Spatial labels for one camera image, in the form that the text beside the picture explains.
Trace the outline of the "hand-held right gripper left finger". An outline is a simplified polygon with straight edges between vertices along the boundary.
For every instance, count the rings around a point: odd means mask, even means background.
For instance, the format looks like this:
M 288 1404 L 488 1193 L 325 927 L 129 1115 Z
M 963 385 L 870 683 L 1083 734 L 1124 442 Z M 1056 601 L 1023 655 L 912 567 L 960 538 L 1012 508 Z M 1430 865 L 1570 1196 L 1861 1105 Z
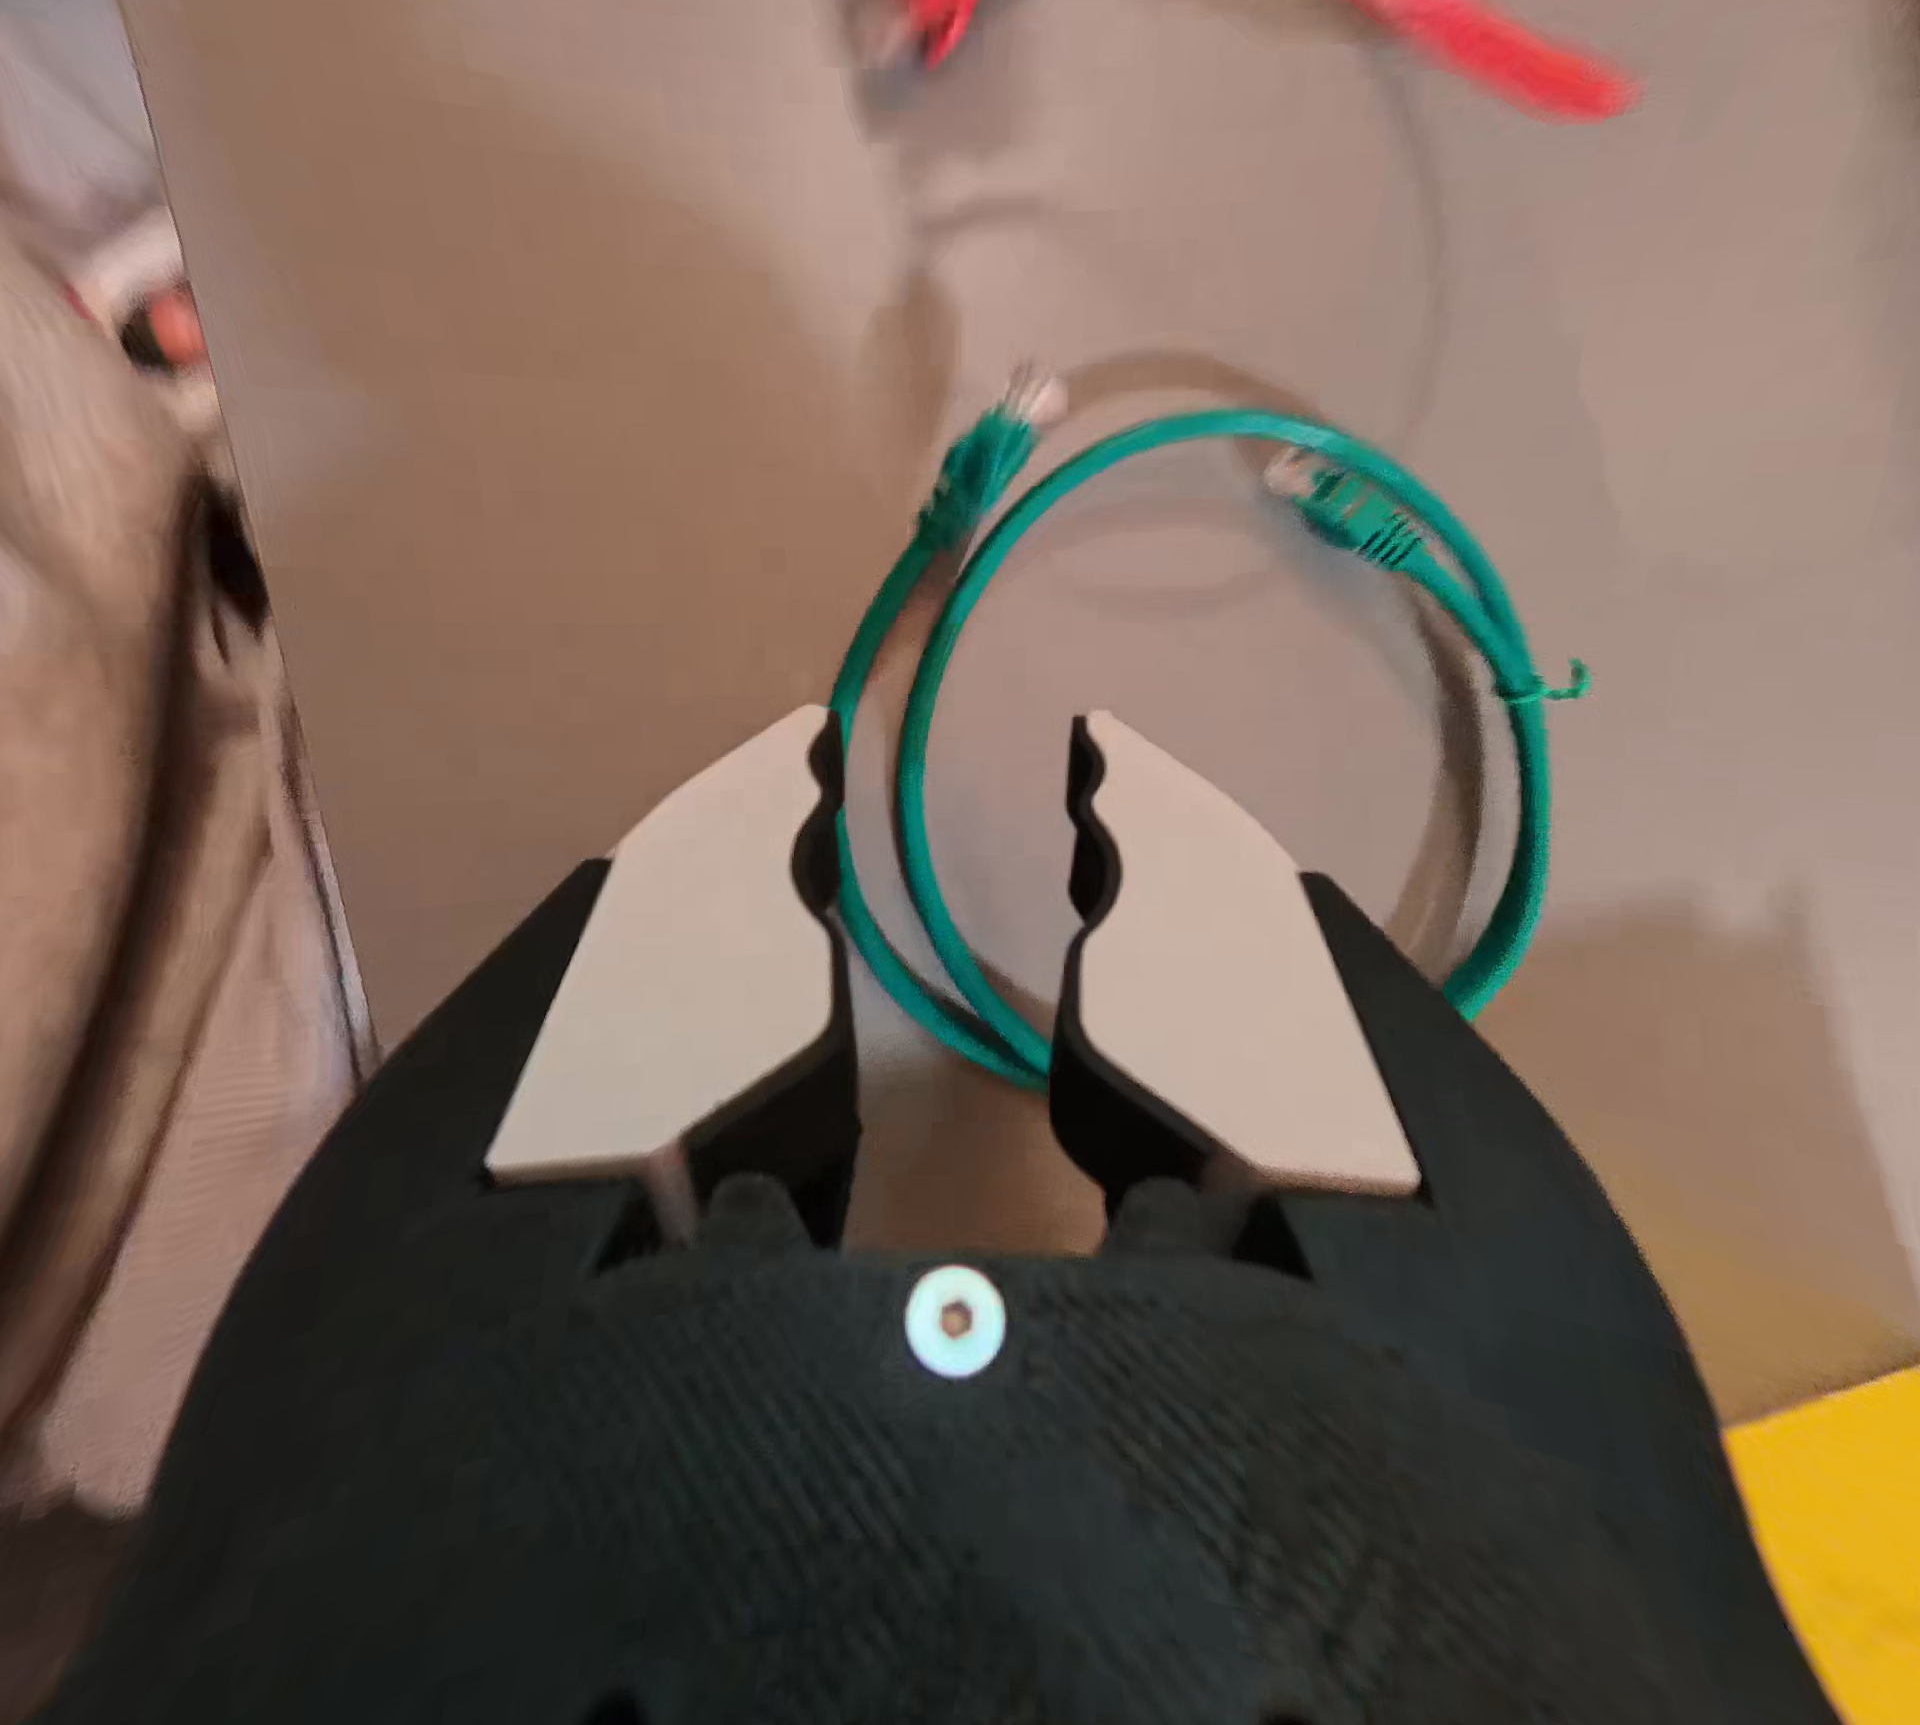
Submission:
M 484 1155 L 494 1187 L 641 1187 L 686 1242 L 774 1178 L 838 1248 L 859 1057 L 838 927 L 844 734 L 798 704 L 662 797 L 610 851 Z

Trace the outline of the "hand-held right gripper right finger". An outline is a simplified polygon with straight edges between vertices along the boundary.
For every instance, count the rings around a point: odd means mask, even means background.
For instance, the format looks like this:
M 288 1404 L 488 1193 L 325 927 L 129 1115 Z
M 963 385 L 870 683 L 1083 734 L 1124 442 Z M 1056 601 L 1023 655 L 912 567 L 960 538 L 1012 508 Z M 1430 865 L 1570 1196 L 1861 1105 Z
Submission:
M 1101 1250 L 1307 1250 L 1287 1200 L 1426 1220 L 1300 861 L 1114 711 L 1073 722 L 1069 819 L 1051 1124 L 1101 1189 Z

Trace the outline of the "yellow storage bin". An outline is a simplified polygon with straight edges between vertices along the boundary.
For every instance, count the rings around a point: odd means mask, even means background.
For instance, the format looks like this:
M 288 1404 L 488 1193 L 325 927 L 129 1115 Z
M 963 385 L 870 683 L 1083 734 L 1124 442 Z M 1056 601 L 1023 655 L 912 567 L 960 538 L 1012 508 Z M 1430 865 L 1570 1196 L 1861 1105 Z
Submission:
M 1725 1437 L 1769 1579 L 1849 1721 L 1917 1721 L 1917 1371 Z

